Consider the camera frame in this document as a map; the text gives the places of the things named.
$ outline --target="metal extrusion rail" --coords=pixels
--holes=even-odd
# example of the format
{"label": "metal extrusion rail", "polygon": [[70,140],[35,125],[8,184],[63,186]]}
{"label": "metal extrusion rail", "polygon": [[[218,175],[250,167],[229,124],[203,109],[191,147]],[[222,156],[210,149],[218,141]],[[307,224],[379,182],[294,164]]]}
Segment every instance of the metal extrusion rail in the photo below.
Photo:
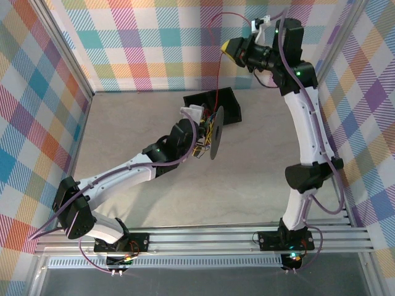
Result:
{"label": "metal extrusion rail", "polygon": [[[322,252],[372,252],[373,245],[365,228],[352,228],[348,218],[311,220],[323,232]],[[259,246],[252,241],[257,231],[275,231],[273,224],[232,225],[232,226],[187,226],[166,228],[138,228],[130,232],[148,232],[149,248],[145,256],[202,256],[202,255],[252,255],[284,252],[261,252]],[[319,233],[312,230],[314,241],[318,245]],[[94,240],[84,237],[82,249],[88,255],[94,254]],[[63,231],[57,231],[40,239],[36,255],[45,256],[79,256],[78,242],[68,240]]]}

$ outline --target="white floor surface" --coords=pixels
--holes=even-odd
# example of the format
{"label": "white floor surface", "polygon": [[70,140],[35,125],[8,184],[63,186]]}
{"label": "white floor surface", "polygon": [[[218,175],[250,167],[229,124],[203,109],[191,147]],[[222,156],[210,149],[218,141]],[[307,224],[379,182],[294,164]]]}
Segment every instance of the white floor surface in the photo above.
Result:
{"label": "white floor surface", "polygon": [[[183,96],[198,92],[99,93],[93,98],[75,179],[115,167],[169,134]],[[289,187],[284,171],[299,163],[291,114],[277,89],[239,90],[243,121],[224,127],[215,160],[190,157],[166,175],[118,192],[98,212],[128,227],[278,221]],[[335,209],[330,180],[318,192]],[[316,205],[309,218],[329,218]]]}

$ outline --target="white connector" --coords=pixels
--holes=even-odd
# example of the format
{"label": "white connector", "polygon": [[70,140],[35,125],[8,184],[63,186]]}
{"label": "white connector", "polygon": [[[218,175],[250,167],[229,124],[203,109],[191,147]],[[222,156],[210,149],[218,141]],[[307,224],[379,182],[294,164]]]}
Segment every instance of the white connector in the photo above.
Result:
{"label": "white connector", "polygon": [[203,106],[189,105],[189,107],[181,107],[180,111],[184,111],[189,114],[189,116],[192,117],[193,121],[195,121],[197,125],[200,125],[200,120],[202,119],[204,111]]}
{"label": "white connector", "polygon": [[253,20],[251,22],[251,34],[256,35],[255,43],[258,45],[265,45],[265,29],[270,26],[270,15],[265,15],[260,18],[263,21],[259,25],[259,28],[256,27],[256,21]]}

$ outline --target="vent grille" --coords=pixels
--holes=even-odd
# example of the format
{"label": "vent grille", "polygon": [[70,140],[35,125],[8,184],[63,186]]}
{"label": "vent grille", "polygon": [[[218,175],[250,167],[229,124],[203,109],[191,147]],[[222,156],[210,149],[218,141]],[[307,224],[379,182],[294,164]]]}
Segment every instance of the vent grille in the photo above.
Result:
{"label": "vent grille", "polygon": [[[106,266],[103,256],[89,258],[100,267]],[[230,268],[230,267],[276,267],[281,266],[280,255],[242,255],[242,256],[140,256],[133,260],[133,268]],[[52,257],[48,268],[91,268],[81,257]]]}

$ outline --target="black disc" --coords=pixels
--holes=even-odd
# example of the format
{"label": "black disc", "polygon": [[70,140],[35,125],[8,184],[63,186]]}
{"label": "black disc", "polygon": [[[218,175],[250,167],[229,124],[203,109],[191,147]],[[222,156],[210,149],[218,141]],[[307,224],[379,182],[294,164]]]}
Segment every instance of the black disc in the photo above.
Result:
{"label": "black disc", "polygon": [[218,148],[220,147],[221,135],[223,127],[223,107],[220,106],[214,118],[214,125],[211,135],[210,158],[214,159],[217,156]]}

